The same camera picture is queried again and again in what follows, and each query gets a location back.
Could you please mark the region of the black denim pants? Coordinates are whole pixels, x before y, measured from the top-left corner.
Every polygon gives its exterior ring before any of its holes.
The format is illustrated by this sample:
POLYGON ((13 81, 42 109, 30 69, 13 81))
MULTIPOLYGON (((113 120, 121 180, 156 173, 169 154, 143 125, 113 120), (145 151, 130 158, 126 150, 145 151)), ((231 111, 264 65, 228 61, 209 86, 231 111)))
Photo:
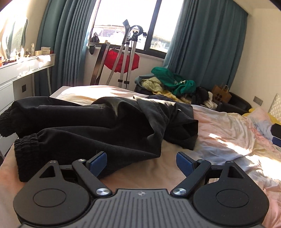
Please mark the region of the black denim pants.
POLYGON ((105 177, 160 157, 162 141, 193 150, 198 125, 191 105, 140 97, 102 97, 91 105, 27 97, 1 114, 1 136, 18 136, 14 150, 22 182, 51 160, 69 165, 105 152, 105 177))

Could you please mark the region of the black clothes pile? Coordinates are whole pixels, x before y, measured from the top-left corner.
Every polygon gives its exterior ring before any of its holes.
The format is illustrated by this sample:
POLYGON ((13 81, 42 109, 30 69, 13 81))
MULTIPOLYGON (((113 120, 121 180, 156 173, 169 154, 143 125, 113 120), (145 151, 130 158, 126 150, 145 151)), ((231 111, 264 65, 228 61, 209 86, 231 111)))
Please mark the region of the black clothes pile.
POLYGON ((209 93, 203 87, 197 87, 195 92, 191 94, 192 105, 202 105, 207 100, 209 100, 209 93))

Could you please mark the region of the pastel pillow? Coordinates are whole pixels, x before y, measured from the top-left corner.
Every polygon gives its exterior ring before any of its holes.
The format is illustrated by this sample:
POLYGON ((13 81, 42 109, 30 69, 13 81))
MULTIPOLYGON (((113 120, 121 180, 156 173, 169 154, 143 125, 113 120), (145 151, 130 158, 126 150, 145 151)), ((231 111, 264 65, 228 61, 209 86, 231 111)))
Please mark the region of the pastel pillow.
POLYGON ((256 127, 259 133, 272 143, 273 136, 270 131, 271 126, 275 123, 280 124, 280 122, 275 117, 265 112, 262 108, 251 108, 246 116, 253 122, 253 125, 256 127))

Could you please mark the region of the white quilted headboard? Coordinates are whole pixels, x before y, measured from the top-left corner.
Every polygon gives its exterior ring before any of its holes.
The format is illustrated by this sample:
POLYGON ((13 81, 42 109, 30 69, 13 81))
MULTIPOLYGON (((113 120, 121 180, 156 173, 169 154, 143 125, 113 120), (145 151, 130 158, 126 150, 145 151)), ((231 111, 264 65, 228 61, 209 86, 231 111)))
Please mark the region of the white quilted headboard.
POLYGON ((272 104, 269 108, 269 114, 275 117, 278 121, 281 119, 281 96, 280 94, 276 94, 272 104))

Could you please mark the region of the pastel tie-dye bed sheet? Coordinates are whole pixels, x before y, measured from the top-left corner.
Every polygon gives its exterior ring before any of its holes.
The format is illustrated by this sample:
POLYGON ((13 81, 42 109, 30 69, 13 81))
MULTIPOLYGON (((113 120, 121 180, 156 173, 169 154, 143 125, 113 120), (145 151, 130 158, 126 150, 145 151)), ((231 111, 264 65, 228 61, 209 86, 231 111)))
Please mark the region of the pastel tie-dye bed sheet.
MULTIPOLYGON (((132 98, 144 95, 114 86, 63 86, 51 95, 61 100, 89 105, 105 96, 132 98)), ((185 152, 194 160, 206 159, 221 165, 235 161, 267 195, 270 206, 263 225, 280 227, 280 151, 264 138, 253 122, 239 114, 221 113, 193 105, 194 119, 199 121, 199 133, 193 151, 163 141, 157 159, 133 163, 102 179, 111 190, 167 189, 171 191, 185 176, 176 165, 175 155, 185 152)), ((24 183, 19 181, 12 146, 1 165, 1 227, 19 227, 13 209, 13 199, 24 183)))

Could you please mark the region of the brown paper bag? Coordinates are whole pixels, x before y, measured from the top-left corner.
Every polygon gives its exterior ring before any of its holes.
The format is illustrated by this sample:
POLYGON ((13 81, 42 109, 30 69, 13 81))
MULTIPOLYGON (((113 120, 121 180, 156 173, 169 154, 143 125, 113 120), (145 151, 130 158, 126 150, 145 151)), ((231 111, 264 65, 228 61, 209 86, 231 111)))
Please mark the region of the brown paper bag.
POLYGON ((214 85, 212 89, 213 102, 215 103, 228 103, 231 99, 231 94, 229 92, 229 87, 227 85, 218 86, 214 85))

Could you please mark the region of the white garment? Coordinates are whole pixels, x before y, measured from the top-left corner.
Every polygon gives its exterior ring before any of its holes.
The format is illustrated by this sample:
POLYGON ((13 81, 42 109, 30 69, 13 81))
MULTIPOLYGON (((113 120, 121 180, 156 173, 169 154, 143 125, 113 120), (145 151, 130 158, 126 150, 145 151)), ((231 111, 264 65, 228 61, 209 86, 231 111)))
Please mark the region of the white garment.
POLYGON ((208 96, 208 99, 203 102, 203 105, 211 110, 216 110, 218 105, 213 102, 213 93, 209 91, 208 96))

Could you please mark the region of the green sweatshirt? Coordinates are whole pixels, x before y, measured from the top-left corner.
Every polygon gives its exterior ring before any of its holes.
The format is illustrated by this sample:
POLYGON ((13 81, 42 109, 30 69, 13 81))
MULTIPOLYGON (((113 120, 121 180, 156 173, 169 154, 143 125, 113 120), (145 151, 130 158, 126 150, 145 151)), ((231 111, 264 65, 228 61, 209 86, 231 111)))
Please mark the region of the green sweatshirt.
POLYGON ((196 83, 193 80, 185 80, 182 76, 172 73, 167 68, 154 67, 151 73, 177 97, 192 94, 196 90, 196 83))

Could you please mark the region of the right teal curtain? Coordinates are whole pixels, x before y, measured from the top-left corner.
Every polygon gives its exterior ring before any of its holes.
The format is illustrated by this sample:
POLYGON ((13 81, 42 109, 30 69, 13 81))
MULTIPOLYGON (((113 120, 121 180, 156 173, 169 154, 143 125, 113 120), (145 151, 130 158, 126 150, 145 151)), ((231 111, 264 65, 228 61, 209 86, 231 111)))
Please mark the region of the right teal curtain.
POLYGON ((231 87, 247 19, 235 1, 184 1, 164 67, 209 90, 214 85, 231 87))

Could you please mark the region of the teal curtain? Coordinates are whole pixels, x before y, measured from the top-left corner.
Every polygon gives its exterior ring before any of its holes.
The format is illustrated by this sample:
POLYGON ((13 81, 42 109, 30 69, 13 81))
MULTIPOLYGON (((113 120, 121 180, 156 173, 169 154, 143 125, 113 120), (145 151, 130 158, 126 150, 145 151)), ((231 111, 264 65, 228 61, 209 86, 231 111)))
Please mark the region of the teal curtain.
POLYGON ((36 96, 49 96, 62 86, 83 85, 88 27, 95 1, 49 1, 41 22, 36 50, 49 47, 55 65, 35 74, 36 96))
POLYGON ((184 1, 164 67, 209 90, 214 85, 231 87, 247 19, 235 1, 184 1))

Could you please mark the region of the pale yellow knit garment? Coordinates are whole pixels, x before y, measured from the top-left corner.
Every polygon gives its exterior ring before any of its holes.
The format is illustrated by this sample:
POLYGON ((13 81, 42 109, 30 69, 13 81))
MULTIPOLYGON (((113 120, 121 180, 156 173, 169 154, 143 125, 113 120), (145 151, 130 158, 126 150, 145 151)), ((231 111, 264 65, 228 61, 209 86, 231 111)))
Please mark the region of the pale yellow knit garment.
POLYGON ((145 89, 153 93, 161 93, 163 91, 162 82, 155 76, 147 79, 142 79, 140 83, 145 89))

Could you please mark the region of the red fabric bag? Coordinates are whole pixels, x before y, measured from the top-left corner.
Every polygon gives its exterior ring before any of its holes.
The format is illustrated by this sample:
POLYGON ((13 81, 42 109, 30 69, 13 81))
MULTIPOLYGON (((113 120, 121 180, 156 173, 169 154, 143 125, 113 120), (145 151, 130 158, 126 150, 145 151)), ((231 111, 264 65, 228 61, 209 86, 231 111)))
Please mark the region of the red fabric bag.
MULTIPOLYGON (((104 64, 105 64, 105 66, 108 69, 110 69, 110 70, 113 69, 113 65, 115 63, 115 60, 117 59, 118 52, 119 52, 119 50, 116 50, 115 48, 110 49, 108 51, 106 59, 104 61, 104 64)), ((119 61, 117 63, 117 66, 115 68, 115 71, 114 71, 115 73, 116 72, 118 72, 118 73, 121 72, 123 59, 124 59, 124 53, 122 52, 122 54, 120 56, 120 59, 119 59, 119 61)), ((125 69, 124 69, 125 73, 128 72, 129 61, 130 61, 130 55, 128 54, 127 55, 126 64, 125 64, 125 69)), ((140 56, 138 54, 134 54, 133 63, 132 63, 132 70, 135 70, 135 69, 139 68, 139 61, 140 61, 140 56)))

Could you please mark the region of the black framed window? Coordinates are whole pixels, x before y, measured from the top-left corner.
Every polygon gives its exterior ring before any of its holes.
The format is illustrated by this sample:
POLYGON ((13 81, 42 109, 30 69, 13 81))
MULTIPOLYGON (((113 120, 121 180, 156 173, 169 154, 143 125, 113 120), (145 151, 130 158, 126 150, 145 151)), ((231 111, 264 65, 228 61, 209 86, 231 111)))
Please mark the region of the black framed window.
POLYGON ((100 43, 108 41, 112 47, 122 44, 128 21, 133 31, 143 30, 138 37, 136 51, 164 59, 170 47, 183 1, 171 0, 102 0, 96 1, 90 31, 100 43))

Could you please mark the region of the left teal curtain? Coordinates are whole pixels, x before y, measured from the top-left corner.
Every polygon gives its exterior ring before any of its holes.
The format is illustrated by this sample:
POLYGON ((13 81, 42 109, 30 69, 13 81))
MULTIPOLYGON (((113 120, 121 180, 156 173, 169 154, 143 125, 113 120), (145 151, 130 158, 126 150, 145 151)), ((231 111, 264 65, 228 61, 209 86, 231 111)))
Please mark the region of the left teal curtain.
POLYGON ((55 65, 35 74, 36 96, 49 96, 62 86, 83 85, 88 27, 95 1, 49 1, 41 22, 36 50, 49 47, 55 65))

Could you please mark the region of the grey wall outlet plate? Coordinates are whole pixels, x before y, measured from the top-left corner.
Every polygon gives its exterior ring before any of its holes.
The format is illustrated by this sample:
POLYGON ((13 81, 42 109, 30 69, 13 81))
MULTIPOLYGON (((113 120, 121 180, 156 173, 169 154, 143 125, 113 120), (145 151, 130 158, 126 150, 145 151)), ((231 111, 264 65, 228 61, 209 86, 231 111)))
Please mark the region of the grey wall outlet plate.
POLYGON ((254 96, 253 102, 256 103, 259 106, 262 106, 263 100, 261 100, 259 97, 254 96))

